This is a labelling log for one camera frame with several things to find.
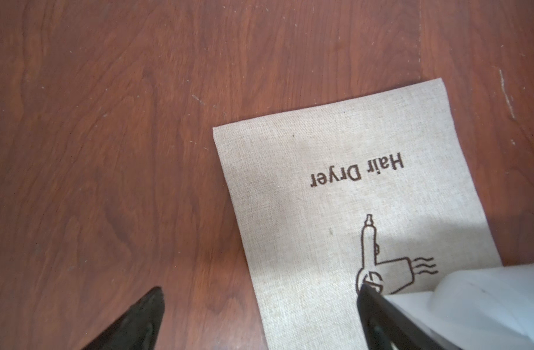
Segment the white hair dryer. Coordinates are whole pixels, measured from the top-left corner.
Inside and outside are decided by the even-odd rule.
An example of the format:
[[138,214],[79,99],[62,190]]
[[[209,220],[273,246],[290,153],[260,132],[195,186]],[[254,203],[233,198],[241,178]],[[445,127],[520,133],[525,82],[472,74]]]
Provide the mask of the white hair dryer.
[[446,349],[534,349],[534,264],[457,271],[386,299]]

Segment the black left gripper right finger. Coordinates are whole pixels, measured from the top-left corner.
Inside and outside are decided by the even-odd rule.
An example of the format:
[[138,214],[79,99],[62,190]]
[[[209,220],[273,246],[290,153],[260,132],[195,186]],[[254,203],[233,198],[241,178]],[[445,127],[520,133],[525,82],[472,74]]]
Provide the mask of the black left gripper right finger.
[[357,308],[369,349],[457,349],[437,333],[418,324],[363,284]]

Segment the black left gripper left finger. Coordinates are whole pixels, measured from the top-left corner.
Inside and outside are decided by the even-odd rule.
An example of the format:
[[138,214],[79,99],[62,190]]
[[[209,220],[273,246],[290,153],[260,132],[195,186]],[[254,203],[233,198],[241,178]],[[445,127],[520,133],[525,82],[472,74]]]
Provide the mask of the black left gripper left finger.
[[163,290],[153,287],[83,349],[153,350],[164,312]]

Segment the beige linen drawstring bag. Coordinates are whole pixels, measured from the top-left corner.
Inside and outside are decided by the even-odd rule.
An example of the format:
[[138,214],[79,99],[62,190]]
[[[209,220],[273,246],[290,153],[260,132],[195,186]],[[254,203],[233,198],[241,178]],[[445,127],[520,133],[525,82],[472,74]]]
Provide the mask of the beige linen drawstring bag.
[[441,79],[213,136],[270,349],[364,349],[363,282],[501,265]]

